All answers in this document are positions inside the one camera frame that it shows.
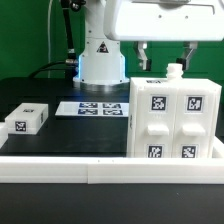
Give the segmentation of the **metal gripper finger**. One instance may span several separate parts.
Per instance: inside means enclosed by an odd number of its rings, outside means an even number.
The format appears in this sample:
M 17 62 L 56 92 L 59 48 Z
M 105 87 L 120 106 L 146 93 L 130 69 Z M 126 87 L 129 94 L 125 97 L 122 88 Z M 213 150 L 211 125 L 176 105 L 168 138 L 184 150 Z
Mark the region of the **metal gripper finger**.
M 146 49 L 147 49 L 146 42 L 136 41 L 134 43 L 134 50 L 139 59 L 139 66 L 142 68 L 143 71 L 150 71 L 152 60 L 147 57 L 145 53 Z
M 182 65 L 183 70 L 188 70 L 190 65 L 190 60 L 192 59 L 193 55 L 195 54 L 198 48 L 197 41 L 188 41 L 183 43 L 184 51 L 182 55 L 176 59 L 178 64 Z

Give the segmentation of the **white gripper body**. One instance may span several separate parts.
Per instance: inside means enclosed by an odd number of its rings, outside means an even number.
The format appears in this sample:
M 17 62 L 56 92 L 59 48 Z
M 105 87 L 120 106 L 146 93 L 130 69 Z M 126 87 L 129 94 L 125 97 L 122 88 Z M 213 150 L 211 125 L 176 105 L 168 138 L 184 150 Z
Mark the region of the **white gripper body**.
M 120 41 L 221 41 L 224 0 L 107 0 L 104 34 Z

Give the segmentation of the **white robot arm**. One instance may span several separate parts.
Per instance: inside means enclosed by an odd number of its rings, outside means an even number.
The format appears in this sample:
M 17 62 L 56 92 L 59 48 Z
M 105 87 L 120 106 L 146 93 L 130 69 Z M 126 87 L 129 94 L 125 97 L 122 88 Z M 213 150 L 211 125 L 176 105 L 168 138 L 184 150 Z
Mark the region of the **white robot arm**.
M 182 42 L 176 59 L 184 70 L 197 46 L 224 40 L 224 0 L 59 0 L 65 20 L 70 79 L 76 87 L 111 91 L 126 86 L 122 41 L 132 41 L 140 67 L 151 69 L 149 41 Z M 85 48 L 74 48 L 71 11 L 85 11 Z

